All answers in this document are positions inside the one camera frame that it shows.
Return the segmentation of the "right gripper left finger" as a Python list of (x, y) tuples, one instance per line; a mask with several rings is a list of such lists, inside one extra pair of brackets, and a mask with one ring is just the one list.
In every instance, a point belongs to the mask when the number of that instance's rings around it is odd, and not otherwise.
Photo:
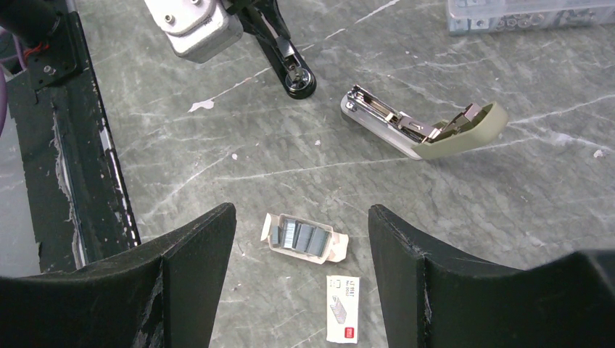
[(223, 203), (73, 272), (1, 279), (3, 347), (208, 347), (236, 232)]

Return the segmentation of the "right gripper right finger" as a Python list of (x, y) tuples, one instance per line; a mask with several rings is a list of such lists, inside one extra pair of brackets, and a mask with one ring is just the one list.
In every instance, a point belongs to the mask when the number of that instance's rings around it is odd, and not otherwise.
[(483, 260), (383, 205), (368, 234), (390, 347), (612, 347), (614, 251), (530, 270)]

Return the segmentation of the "white staple box sleeve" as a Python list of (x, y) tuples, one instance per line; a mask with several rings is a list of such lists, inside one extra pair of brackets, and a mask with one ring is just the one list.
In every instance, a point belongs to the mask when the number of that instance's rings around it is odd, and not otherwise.
[(358, 343), (360, 278), (326, 277), (326, 340), (336, 344)]

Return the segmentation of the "staple tray with staples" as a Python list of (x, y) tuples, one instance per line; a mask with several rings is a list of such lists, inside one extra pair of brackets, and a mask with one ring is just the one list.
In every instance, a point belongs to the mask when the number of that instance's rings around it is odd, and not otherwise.
[(350, 237), (324, 223), (268, 213), (260, 240), (273, 252), (322, 265), (345, 260)]

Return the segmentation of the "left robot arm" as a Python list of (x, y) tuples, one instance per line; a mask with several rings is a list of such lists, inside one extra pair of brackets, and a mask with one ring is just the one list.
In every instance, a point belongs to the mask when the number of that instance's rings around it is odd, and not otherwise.
[(229, 1), (146, 0), (145, 4), (175, 55), (190, 62), (207, 62), (244, 32), (239, 18), (226, 11)]

